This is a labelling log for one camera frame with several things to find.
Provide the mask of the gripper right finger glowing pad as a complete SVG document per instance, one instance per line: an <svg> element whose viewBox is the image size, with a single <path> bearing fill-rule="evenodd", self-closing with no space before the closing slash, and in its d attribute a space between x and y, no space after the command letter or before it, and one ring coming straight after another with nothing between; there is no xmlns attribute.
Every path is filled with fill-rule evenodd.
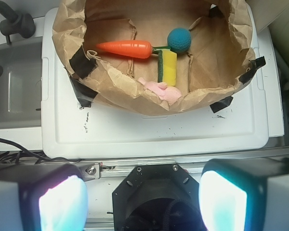
<svg viewBox="0 0 289 231"><path fill-rule="evenodd" d="M289 231L289 157L211 159L198 197L209 231Z"/></svg>

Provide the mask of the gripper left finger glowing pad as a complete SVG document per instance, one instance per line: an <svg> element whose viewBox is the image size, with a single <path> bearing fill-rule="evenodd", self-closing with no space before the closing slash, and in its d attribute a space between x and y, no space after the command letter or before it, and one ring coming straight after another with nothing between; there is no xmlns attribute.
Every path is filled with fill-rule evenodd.
<svg viewBox="0 0 289 231"><path fill-rule="evenodd" d="M81 231L88 192L73 164L0 164L0 231Z"/></svg>

